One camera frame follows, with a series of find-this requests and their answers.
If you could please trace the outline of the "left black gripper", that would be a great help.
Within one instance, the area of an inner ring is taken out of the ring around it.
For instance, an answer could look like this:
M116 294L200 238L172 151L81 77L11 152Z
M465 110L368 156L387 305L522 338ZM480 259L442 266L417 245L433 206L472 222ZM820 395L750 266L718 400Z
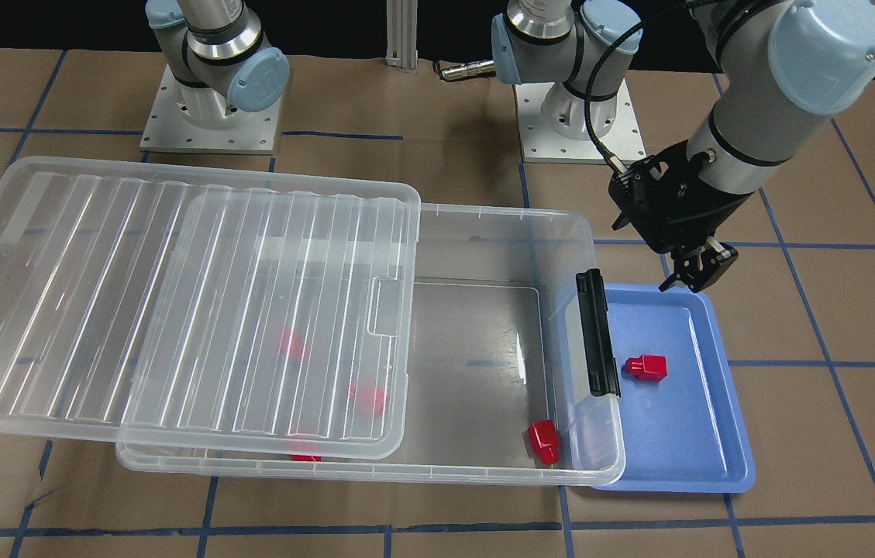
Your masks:
M709 164L708 155L688 156L682 140L613 174L608 184L620 208L613 229L631 225L652 251L670 253L672 267L660 292L675 285L703 291L739 259L737 248L709 237L750 194L710 186L699 176Z

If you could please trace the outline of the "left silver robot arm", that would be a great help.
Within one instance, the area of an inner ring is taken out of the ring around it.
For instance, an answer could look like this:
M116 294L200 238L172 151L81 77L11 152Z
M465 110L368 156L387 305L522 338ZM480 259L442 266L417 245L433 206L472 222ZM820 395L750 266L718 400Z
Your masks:
M692 137L626 164L603 120L645 28L679 11L728 87ZM491 60L504 84L551 84L551 130L613 170L613 229L670 255L661 291L699 292L738 258L718 227L875 78L875 1L681 1L646 17L621 1L511 1L491 21Z

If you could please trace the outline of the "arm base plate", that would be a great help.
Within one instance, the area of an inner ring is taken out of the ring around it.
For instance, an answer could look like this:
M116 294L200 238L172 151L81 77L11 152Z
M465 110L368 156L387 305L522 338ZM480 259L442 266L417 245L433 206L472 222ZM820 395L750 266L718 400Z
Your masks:
M169 67L144 124L140 149L150 153L274 154L284 98L246 112L210 88L189 88Z
M562 84L514 86L521 155L526 163L604 164L591 141L584 103ZM614 98L594 102L590 109L596 137L624 163L646 155L638 118L626 80Z

